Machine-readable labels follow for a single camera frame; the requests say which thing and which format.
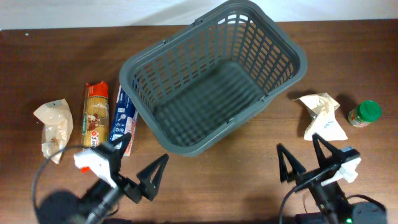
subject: jar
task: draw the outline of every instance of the jar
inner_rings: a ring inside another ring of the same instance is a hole
[[[348,122],[357,128],[363,128],[378,120],[381,116],[381,107],[372,100],[366,100],[348,114]]]

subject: basket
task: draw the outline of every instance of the basket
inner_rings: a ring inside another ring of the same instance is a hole
[[[131,57],[120,83],[160,144],[195,156],[299,81],[307,59],[249,1],[227,1]]]

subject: basket rim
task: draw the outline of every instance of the basket rim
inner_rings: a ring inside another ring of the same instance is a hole
[[[147,55],[151,54],[152,52],[159,50],[163,46],[168,45],[169,47],[172,47],[174,45],[180,44],[178,42],[178,39],[186,34],[187,32],[190,32],[194,29],[197,29],[201,26],[201,23],[203,21],[206,21],[208,19],[211,19],[212,17],[217,16],[220,12],[226,10],[227,7],[233,6],[233,5],[240,5],[244,7],[248,7],[251,10],[253,10],[255,13],[258,14],[259,18],[263,20],[270,28],[275,32],[277,36],[279,36],[280,40],[284,41],[286,45],[288,45],[293,52],[296,54],[297,59],[298,59],[298,65],[296,68],[297,73],[292,77],[291,79],[287,80],[280,86],[278,86],[276,89],[270,91],[268,93],[268,97],[265,100],[261,100],[254,105],[246,108],[244,111],[241,112],[243,114],[245,111],[247,112],[248,109],[251,111],[253,110],[253,107],[256,108],[265,108],[265,105],[268,105],[279,93],[282,93],[284,90],[286,90],[288,87],[299,81],[303,76],[305,75],[307,71],[307,58],[305,56],[304,51],[296,44],[294,43],[289,36],[280,28],[276,25],[276,23],[268,17],[265,12],[255,3],[248,1],[248,0],[230,0],[227,2],[224,2],[223,4],[219,5],[218,7],[214,8],[210,12],[207,12],[203,16],[199,17],[198,19],[195,20],[194,23],[190,24],[183,30],[177,32],[176,34],[172,35],[170,38],[167,40],[161,40],[158,43],[155,43],[151,47],[146,48],[145,50],[139,52],[138,54],[130,57],[122,66],[120,73],[119,73],[119,80],[120,80],[120,85],[122,86],[123,90],[127,93],[127,95],[132,99],[132,102],[134,106],[137,108],[140,116],[143,118],[143,120],[146,122],[146,124],[150,127],[152,132],[154,133],[155,137],[159,141],[159,143],[168,151],[176,153],[176,154],[181,154],[184,156],[195,156],[203,152],[205,149],[209,148],[213,143],[212,140],[214,140],[216,137],[222,135],[226,130],[232,128],[235,124],[237,124],[237,121],[239,120],[239,115],[235,116],[230,122],[225,123],[221,125],[219,128],[215,129],[212,133],[207,135],[205,138],[203,138],[201,141],[197,142],[196,144],[192,146],[178,146],[173,144],[164,131],[160,129],[159,124],[155,120],[154,116],[152,115],[152,112],[147,108],[145,103],[141,100],[141,97],[137,94],[137,92],[133,91],[129,82],[129,77],[128,73],[137,67],[137,64],[141,62]]]

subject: basket bottom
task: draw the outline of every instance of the basket bottom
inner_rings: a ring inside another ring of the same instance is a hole
[[[154,116],[173,144],[192,146],[264,95],[238,62],[227,60],[155,106]]]

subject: crumpled white bag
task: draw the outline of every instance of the crumpled white bag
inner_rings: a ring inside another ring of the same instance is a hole
[[[58,150],[63,149],[73,129],[72,114],[65,99],[45,103],[33,114],[44,123],[42,134],[42,152],[48,158]],[[62,153],[57,154],[52,160],[58,164]]]
[[[327,93],[302,96],[301,100],[308,108],[313,121],[304,132],[304,140],[312,141],[312,135],[318,133],[326,141],[346,140],[347,135],[335,118],[337,103]]]

